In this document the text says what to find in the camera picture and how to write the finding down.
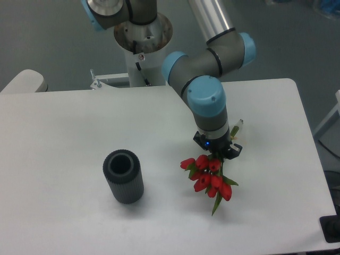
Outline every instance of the black cylinder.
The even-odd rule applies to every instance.
[[[113,196],[120,203],[134,203],[144,193],[138,157],[129,150],[116,150],[104,160],[103,171]]]

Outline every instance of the white tabletop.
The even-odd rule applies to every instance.
[[[179,163],[203,151],[170,88],[0,96],[0,254],[274,254],[338,248],[334,215],[295,83],[225,83],[229,123],[244,119],[239,183],[211,216]],[[141,161],[145,192],[118,203],[104,178],[117,149]]]

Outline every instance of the white chair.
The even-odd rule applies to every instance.
[[[27,69],[20,72],[0,92],[0,94],[24,94],[34,92],[45,92],[48,89],[44,77],[33,70]]]
[[[340,90],[335,93],[338,103],[332,110],[326,115],[326,117],[320,122],[320,124],[314,129],[313,137],[316,141],[326,133],[326,131],[334,125],[334,123],[340,118]]]

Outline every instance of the tulip bouquet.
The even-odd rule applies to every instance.
[[[221,203],[222,199],[229,201],[232,197],[231,185],[236,182],[223,175],[223,157],[218,155],[201,155],[196,160],[188,158],[181,162],[181,168],[189,172],[189,179],[196,181],[194,184],[195,192],[206,190],[210,198],[216,197],[212,214]]]

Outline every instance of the light blue joint cap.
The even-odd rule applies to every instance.
[[[243,66],[248,65],[256,58],[256,46],[254,40],[247,33],[240,33],[244,42],[244,60]]]
[[[226,104],[221,82],[207,75],[197,77],[190,83],[187,97],[192,112],[202,117],[215,117]]]
[[[102,28],[102,26],[98,23],[98,21],[96,20],[96,18],[94,17],[94,15],[92,14],[92,12],[89,9],[89,6],[87,5],[86,0],[81,0],[81,4],[83,5],[87,16],[89,17],[92,26],[95,28],[96,31],[104,31],[105,29]]]
[[[172,67],[182,56],[187,56],[187,54],[184,52],[172,52],[165,58],[163,65],[161,66],[161,73],[167,82],[169,82],[169,76]]]

